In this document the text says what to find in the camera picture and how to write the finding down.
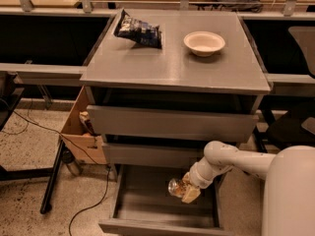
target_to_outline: speckled floor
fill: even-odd
[[[43,100],[22,99],[16,111],[41,126],[60,131],[72,101],[54,101],[45,110]],[[7,170],[51,167],[58,147],[58,134],[40,129],[13,114],[0,133],[0,163]],[[255,150],[252,140],[242,148]],[[71,175],[61,164],[51,199],[52,210],[39,212],[47,178],[0,182],[0,235],[70,235],[69,224],[79,210],[95,205],[106,189],[107,171],[103,165],[83,165],[83,174]],[[105,234],[98,226],[109,215],[115,182],[110,180],[100,206],[80,213],[71,225],[72,235]],[[261,235],[263,183],[233,169],[220,188],[223,225],[235,235]]]

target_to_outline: power cord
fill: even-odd
[[[74,216],[72,217],[72,219],[71,219],[71,221],[70,221],[70,223],[69,223],[69,227],[68,227],[68,229],[69,229],[69,235],[70,236],[72,236],[72,233],[71,233],[71,225],[72,225],[72,223],[73,223],[73,221],[75,220],[75,218],[80,214],[80,213],[82,213],[82,212],[84,212],[84,211],[86,211],[86,210],[88,210],[88,209],[92,209],[92,208],[94,208],[94,207],[97,207],[97,206],[99,206],[102,202],[103,202],[103,200],[105,199],[105,197],[106,197],[106,195],[107,195],[107,191],[108,191],[108,184],[109,184],[109,173],[110,173],[110,167],[107,169],[107,176],[106,176],[106,188],[105,188],[105,193],[104,193],[104,195],[102,196],[102,198],[100,199],[100,201],[99,202],[97,202],[95,205],[93,205],[93,206],[89,206],[89,207],[86,207],[86,208],[83,208],[83,209],[81,209],[81,210],[79,210],[76,214],[74,214]]]
[[[7,103],[4,99],[0,98],[0,101],[3,102],[3,103],[5,103],[6,107],[8,107],[8,103]],[[30,105],[29,110],[28,110],[28,118],[29,118],[30,120],[34,121],[34,120],[30,117],[31,108],[32,108],[32,99],[31,99],[31,105]],[[17,133],[9,133],[9,132],[4,131],[4,130],[1,130],[1,132],[3,132],[4,134],[10,135],[10,136],[17,136],[17,135],[23,133],[23,132],[28,128],[28,126],[29,126],[29,122],[27,122],[27,126],[26,126],[22,131],[19,131],[19,132],[17,132]]]
[[[38,124],[38,122],[34,121],[34,120],[30,117],[31,109],[32,109],[32,98],[31,98],[31,105],[30,105],[29,110],[28,110],[28,118],[29,118],[31,121],[33,121],[33,122],[35,122],[35,123]]]
[[[7,103],[4,99],[0,98],[0,101],[3,102],[3,103],[5,103],[5,105],[8,107],[8,109],[10,109],[10,106],[8,105],[8,103]],[[77,146],[77,145],[76,145],[75,143],[73,143],[70,139],[68,139],[68,138],[66,138],[64,135],[62,135],[59,131],[54,130],[54,129],[50,129],[50,128],[47,128],[47,127],[44,127],[44,126],[41,126],[41,125],[39,125],[38,123],[36,123],[36,122],[34,122],[34,121],[30,121],[30,120],[28,120],[26,117],[24,117],[24,116],[22,116],[21,114],[19,114],[18,112],[16,112],[15,110],[13,110],[12,112],[15,113],[16,115],[18,115],[19,117],[21,117],[22,119],[24,119],[25,121],[27,121],[28,124],[31,123],[31,124],[33,124],[33,125],[35,125],[35,126],[41,128],[41,129],[45,129],[45,130],[48,130],[48,131],[52,131],[52,132],[57,133],[60,137],[62,137],[63,139],[69,141],[73,146],[75,146],[76,148],[80,149],[93,163],[95,163],[95,164],[97,164],[97,165],[100,165],[100,163],[96,162],[93,158],[91,158],[90,155],[89,155],[83,148]],[[1,132],[5,133],[5,134],[8,134],[8,135],[19,135],[19,134],[22,133],[23,131],[21,131],[21,132],[19,132],[19,133],[16,133],[16,134],[10,134],[10,133],[7,133],[7,132],[5,132],[5,131],[1,131]]]

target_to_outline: snack bag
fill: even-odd
[[[161,37],[158,28],[159,26],[154,27],[147,22],[132,18],[122,10],[114,35],[161,49]]]

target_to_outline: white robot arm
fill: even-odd
[[[275,155],[214,141],[204,155],[182,180],[169,182],[170,194],[191,203],[234,166],[266,180],[263,236],[315,235],[315,147],[289,147]]]

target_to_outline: gray tabletop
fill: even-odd
[[[87,86],[266,94],[270,87],[237,15],[230,12],[126,10],[159,25],[162,49],[113,35],[116,17],[81,80]],[[222,51],[197,57],[184,45],[193,31],[225,40]]]

